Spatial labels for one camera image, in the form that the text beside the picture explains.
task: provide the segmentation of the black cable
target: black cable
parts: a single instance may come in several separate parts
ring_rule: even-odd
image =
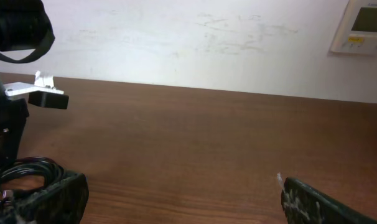
[[[59,182],[64,176],[64,169],[55,161],[46,157],[27,157],[23,159],[16,159],[8,162],[7,164],[0,165],[0,193],[2,193],[2,184],[28,175],[42,176],[44,178],[44,185],[31,190],[12,190],[14,200],[26,198],[35,192]],[[0,206],[2,207],[7,207],[10,205],[10,198],[0,201]]]

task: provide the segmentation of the brown wooden surface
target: brown wooden surface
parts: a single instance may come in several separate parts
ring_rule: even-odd
[[[33,77],[3,75],[4,82]],[[377,219],[377,105],[56,78],[20,157],[86,174],[82,223],[287,223],[276,174]]]

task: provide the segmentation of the thermostat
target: thermostat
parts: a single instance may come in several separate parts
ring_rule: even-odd
[[[377,55],[377,0],[350,0],[332,52]]]

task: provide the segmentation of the yellow button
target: yellow button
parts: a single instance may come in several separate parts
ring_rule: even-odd
[[[362,38],[362,37],[349,37],[348,38],[348,42],[363,43],[364,42],[364,38]]]

